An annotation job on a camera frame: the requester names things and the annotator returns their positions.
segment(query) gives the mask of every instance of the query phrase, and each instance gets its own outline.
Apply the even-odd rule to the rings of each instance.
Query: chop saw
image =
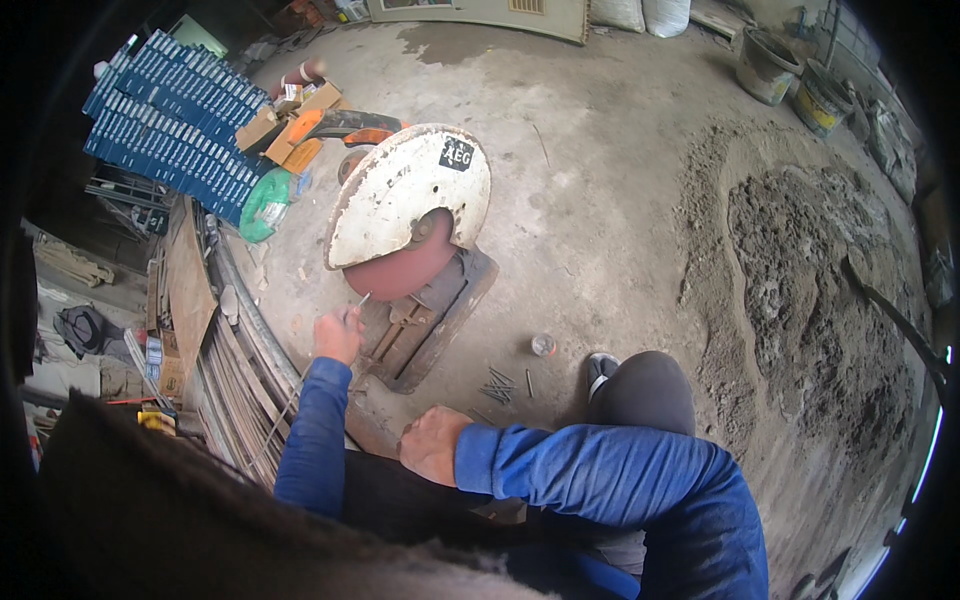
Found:
[[[324,240],[328,270],[342,270],[364,309],[367,372],[410,394],[496,280],[476,246],[490,203],[490,163],[470,133],[410,126],[353,110],[311,111],[292,134],[340,137],[348,147]]]

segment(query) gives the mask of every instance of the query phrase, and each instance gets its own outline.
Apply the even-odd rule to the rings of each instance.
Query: small can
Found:
[[[534,354],[537,356],[553,356],[553,353],[557,351],[557,342],[550,334],[541,333],[540,335],[534,336],[534,339],[530,341],[530,348],[533,349]]]

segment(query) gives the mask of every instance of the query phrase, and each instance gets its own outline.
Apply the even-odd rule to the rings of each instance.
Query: red cutting disc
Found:
[[[453,216],[445,208],[428,212],[433,222],[429,236],[412,250],[398,250],[344,269],[344,277],[353,291],[373,300],[390,301],[413,294],[453,258],[457,247],[450,243]]]

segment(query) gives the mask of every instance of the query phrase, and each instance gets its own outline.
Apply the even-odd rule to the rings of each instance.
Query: stack of blue boxes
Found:
[[[269,102],[213,53],[157,30],[135,57],[118,50],[94,85],[84,114],[96,123],[84,151],[193,196],[237,226],[253,186],[275,165],[243,156],[234,136]]]

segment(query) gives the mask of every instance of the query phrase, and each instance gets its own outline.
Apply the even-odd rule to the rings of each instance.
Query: saw base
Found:
[[[392,392],[411,394],[440,359],[500,268],[478,249],[458,249],[429,283],[413,294],[364,305],[364,371]]]

